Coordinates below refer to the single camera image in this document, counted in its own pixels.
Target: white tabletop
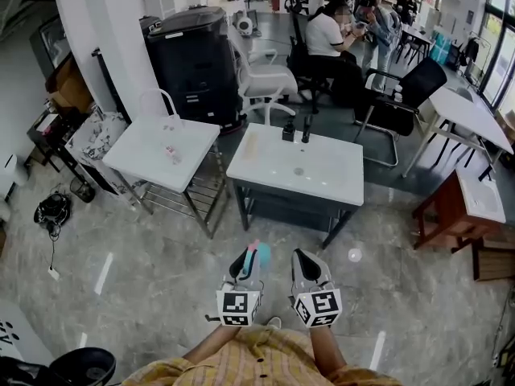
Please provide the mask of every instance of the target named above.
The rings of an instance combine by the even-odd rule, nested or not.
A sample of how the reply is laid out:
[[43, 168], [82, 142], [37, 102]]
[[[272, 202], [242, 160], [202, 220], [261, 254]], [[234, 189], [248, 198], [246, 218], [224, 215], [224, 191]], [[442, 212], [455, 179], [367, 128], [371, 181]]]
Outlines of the white tabletop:
[[[218, 125], [182, 120], [182, 129], [164, 130], [166, 117], [141, 116], [102, 159], [105, 165], [139, 179], [182, 192], [220, 133]], [[177, 150], [174, 164], [165, 148]]]
[[458, 169], [456, 173], [467, 214], [481, 219], [506, 223], [505, 211], [496, 183], [487, 179], [480, 182], [477, 175], [464, 169]]
[[513, 154], [506, 135], [488, 110], [480, 109], [471, 101], [445, 87], [439, 88], [429, 99], [436, 113], [441, 117], [463, 126]]
[[363, 204], [363, 146], [312, 134], [282, 140], [282, 128], [251, 123], [227, 175], [322, 199]]
[[418, 31], [417, 29], [415, 29], [405, 23], [402, 24], [402, 31], [404, 31], [408, 35], [412, 35], [413, 37], [420, 39], [428, 44], [431, 44], [431, 41], [427, 38], [427, 36], [423, 35], [422, 33], [420, 33], [420, 31]]

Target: plaid shirt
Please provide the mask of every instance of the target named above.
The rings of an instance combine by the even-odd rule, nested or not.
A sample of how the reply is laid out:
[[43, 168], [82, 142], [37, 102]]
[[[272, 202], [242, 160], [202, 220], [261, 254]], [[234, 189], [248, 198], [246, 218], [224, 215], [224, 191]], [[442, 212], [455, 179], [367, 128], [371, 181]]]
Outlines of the plaid shirt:
[[123, 386], [191, 385], [401, 386], [369, 369], [345, 366], [328, 378], [315, 366], [311, 341], [295, 331], [242, 331], [215, 355], [194, 365], [185, 359], [153, 362]]

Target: hand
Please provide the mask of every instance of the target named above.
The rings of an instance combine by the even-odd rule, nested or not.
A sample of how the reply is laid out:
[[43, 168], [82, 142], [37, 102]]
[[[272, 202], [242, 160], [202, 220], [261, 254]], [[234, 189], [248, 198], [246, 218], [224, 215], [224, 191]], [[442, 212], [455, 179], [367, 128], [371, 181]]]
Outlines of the hand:
[[362, 27], [362, 28], [357, 28], [357, 27], [353, 27], [352, 28], [352, 34], [354, 35], [354, 37], [356, 37], [357, 39], [359, 39], [360, 37], [363, 37], [363, 35], [365, 34], [366, 32], [366, 27]]
[[374, 24], [377, 21], [376, 15], [373, 13], [373, 7], [371, 11], [367, 13], [367, 21], [371, 24]]

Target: power outlet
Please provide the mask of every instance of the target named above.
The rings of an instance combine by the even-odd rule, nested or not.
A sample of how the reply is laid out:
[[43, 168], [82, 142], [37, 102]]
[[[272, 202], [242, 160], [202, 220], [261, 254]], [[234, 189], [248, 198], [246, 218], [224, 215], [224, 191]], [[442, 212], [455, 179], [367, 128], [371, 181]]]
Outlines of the power outlet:
[[61, 275], [57, 272], [57, 270], [55, 270], [54, 268], [50, 269], [49, 267], [48, 272], [50, 273], [50, 276], [54, 278], [55, 281], [59, 281]]

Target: blue bin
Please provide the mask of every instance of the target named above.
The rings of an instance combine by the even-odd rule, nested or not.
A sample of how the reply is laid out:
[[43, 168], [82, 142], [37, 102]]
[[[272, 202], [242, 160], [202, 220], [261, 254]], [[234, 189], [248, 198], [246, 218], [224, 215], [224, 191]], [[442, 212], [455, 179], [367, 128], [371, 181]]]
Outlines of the blue bin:
[[451, 39], [438, 33], [437, 31], [435, 34], [435, 45], [431, 49], [429, 57], [431, 57], [438, 64], [445, 64], [449, 54], [449, 49], [451, 48]]

